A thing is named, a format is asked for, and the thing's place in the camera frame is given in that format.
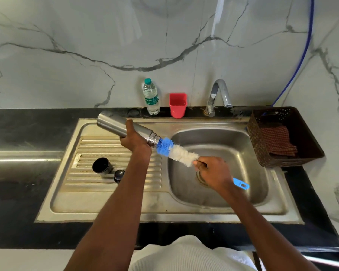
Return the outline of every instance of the red plastic cup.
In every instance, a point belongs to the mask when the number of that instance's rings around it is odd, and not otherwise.
[[[170,93],[169,94],[169,108],[171,109],[171,116],[173,118],[182,118],[185,114],[187,106],[186,93]]]

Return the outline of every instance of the plastic water bottle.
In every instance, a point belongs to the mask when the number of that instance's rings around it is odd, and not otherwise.
[[[145,79],[143,94],[145,95],[148,113],[150,115],[157,115],[159,113],[157,88],[149,78]]]

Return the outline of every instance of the dish towel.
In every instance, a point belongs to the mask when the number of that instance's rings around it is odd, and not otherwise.
[[[262,127],[260,129],[269,153],[295,157],[298,150],[295,145],[290,143],[289,131],[285,126]]]

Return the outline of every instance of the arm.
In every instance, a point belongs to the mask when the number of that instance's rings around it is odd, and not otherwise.
[[[125,174],[70,258],[66,271],[127,270],[134,246],[151,147],[127,120],[121,144],[132,151]]]
[[[223,159],[199,157],[199,161],[194,161],[194,165],[200,170],[203,179],[238,215],[266,270],[318,270],[255,209],[242,189],[235,186],[230,170]]]

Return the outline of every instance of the blue hose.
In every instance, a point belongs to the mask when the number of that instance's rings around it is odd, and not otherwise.
[[[293,76],[291,77],[290,81],[287,83],[287,85],[285,86],[285,88],[283,89],[283,91],[281,91],[280,95],[276,98],[276,100],[273,102],[273,104],[271,105],[272,107],[274,106],[274,104],[277,102],[277,100],[280,99],[281,95],[284,94],[285,90],[288,88],[288,86],[291,84],[291,82],[294,80],[296,74],[298,73],[300,67],[302,66],[302,63],[304,61],[305,55],[308,51],[309,45],[310,45],[310,40],[311,40],[311,34],[313,31],[313,20],[314,20],[314,0],[310,1],[310,16],[309,16],[309,32],[308,32],[308,37],[306,39],[306,45],[305,45],[305,49],[302,55],[302,58],[300,59],[300,62],[298,64],[298,67],[296,68]]]

